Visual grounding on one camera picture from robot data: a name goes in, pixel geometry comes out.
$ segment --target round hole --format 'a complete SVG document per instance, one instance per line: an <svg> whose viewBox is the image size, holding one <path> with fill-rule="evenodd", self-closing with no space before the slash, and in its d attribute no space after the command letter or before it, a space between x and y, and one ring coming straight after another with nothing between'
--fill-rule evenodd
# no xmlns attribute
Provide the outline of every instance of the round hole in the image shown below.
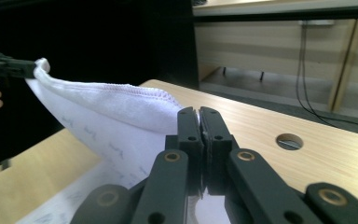
<svg viewBox="0 0 358 224"><path fill-rule="evenodd" d="M318 193L323 200L333 205L342 206L348 203L344 195L333 189L319 189Z"/></svg>
<svg viewBox="0 0 358 224"><path fill-rule="evenodd" d="M101 207L108 207L118 201L118 194L115 190L108 190L98 196L97 203Z"/></svg>
<svg viewBox="0 0 358 224"><path fill-rule="evenodd" d="M303 223L303 219L301 216L299 216L297 213L295 212L285 212L284 213L284 218L286 218L287 221L289 221L290 223L293 224L301 224Z"/></svg>
<svg viewBox="0 0 358 224"><path fill-rule="evenodd" d="M286 150L299 150L303 147L303 141L297 135L292 133L283 133L276 139L276 143Z"/></svg>
<svg viewBox="0 0 358 224"><path fill-rule="evenodd" d="M170 152L165 154L165 161L179 161L180 155L174 152Z"/></svg>
<svg viewBox="0 0 358 224"><path fill-rule="evenodd" d="M164 223L165 216L161 213L153 213L149 216L149 224L162 224Z"/></svg>
<svg viewBox="0 0 358 224"><path fill-rule="evenodd" d="M246 151L242 151L239 152L237 154L238 158L240 158L243 161L252 161L255 159L255 155L250 153L250 152L246 152Z"/></svg>

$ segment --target wooden table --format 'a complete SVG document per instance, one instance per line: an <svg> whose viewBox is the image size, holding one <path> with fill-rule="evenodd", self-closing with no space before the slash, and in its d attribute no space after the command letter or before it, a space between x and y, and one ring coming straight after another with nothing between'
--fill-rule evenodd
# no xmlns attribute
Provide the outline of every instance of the wooden table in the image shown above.
<svg viewBox="0 0 358 224"><path fill-rule="evenodd" d="M328 182L358 197L358 134L297 119L158 80L159 88L184 106L218 110L240 147L259 152L291 187L304 191L310 183ZM276 144L282 133L299 136L300 150ZM93 152L67 130L59 131L0 168L0 223L14 223L64 189L98 163Z"/></svg>

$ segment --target black cable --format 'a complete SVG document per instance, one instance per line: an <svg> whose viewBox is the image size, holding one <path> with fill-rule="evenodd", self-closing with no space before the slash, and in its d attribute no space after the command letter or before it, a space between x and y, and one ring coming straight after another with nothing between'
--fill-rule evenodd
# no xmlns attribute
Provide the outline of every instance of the black cable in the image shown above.
<svg viewBox="0 0 358 224"><path fill-rule="evenodd" d="M305 84L305 52L306 52L306 42L307 42L307 24L303 24L301 26L301 44L300 44L300 51L299 51L299 55L298 55L298 68L297 68L297 79L296 79L296 96L297 96L297 100L300 103L300 105L309 113L313 114L316 116L316 118L318 118L319 120L321 120L323 123L332 126L332 127L336 127L335 125L325 121L321 116L319 116L315 110L313 110L312 106L310 105L310 101L308 99L308 95L307 95L307 91L306 91L306 84ZM300 97L299 97L299 91L298 91L298 81L300 78L300 74L303 74L303 86L304 86L304 94L306 97L306 101L308 106L310 107L310 111L301 103Z"/></svg>
<svg viewBox="0 0 358 224"><path fill-rule="evenodd" d="M312 106L310 105L310 100L308 98L308 94L307 94L307 86L306 86L306 81L305 81L305 52L306 52L306 44L307 44L307 22L305 21L305 23L302 25L301 27L301 44L300 44L300 52L299 52L299 59L298 59L298 68L297 68L297 79L296 79L296 97L298 102L301 104L301 106L308 111L309 113L313 114L314 116L316 116L318 119L320 119L322 122L326 123L327 125L330 125L332 127L336 127L335 125L327 122L325 119L330 119L330 120L335 120L335 121L341 121L341 122L347 122L347 123L351 123L351 124L355 124L358 125L357 122L354 121L350 121L350 120L345 120L345 119L333 119L333 118L329 118L329 117L325 117L325 116L320 116L316 113L316 111L312 108ZM308 106L310 107L310 110L308 110L302 103L299 97L299 92L298 92L298 81L299 81L299 77L300 74L302 73L302 78L303 78L303 88L304 88L304 95L306 98L306 102L308 104Z"/></svg>

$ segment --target dark background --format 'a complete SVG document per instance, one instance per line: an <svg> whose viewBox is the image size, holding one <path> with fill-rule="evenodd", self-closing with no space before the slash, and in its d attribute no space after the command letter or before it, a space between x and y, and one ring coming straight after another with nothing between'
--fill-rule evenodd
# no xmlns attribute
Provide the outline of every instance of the dark background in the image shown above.
<svg viewBox="0 0 358 224"><path fill-rule="evenodd" d="M47 58L53 77L139 85L157 78L198 88L191 1L0 1L0 52ZM21 78L0 78L0 161L61 124Z"/></svg>

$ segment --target towel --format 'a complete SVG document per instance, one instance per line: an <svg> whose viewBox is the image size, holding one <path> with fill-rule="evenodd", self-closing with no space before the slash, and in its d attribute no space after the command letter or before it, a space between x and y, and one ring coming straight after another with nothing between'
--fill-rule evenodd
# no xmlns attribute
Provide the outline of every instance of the towel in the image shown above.
<svg viewBox="0 0 358 224"><path fill-rule="evenodd" d="M69 223L94 189L104 184L129 189L148 177L155 158L165 148L165 136L177 134L177 112L183 107L164 90L61 80L48 74L47 59L35 63L35 79L26 79L28 86L46 109L103 161L18 223ZM187 223L198 223L198 200L189 197ZM197 214L200 220L211 217L210 209L197 210L201 211ZM207 218L200 223L229 223L214 221Z"/></svg>

